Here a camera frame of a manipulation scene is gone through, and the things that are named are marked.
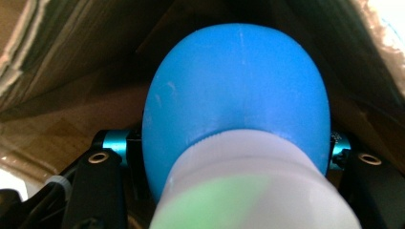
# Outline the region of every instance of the blue rubber ball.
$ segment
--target blue rubber ball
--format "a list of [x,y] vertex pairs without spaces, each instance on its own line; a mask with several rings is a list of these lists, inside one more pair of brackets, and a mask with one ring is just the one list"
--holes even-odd
[[182,152],[210,135],[235,129],[278,135],[326,173],[326,90],[308,54],[280,31],[217,25],[193,32],[167,54],[151,84],[142,127],[154,199],[160,199]]

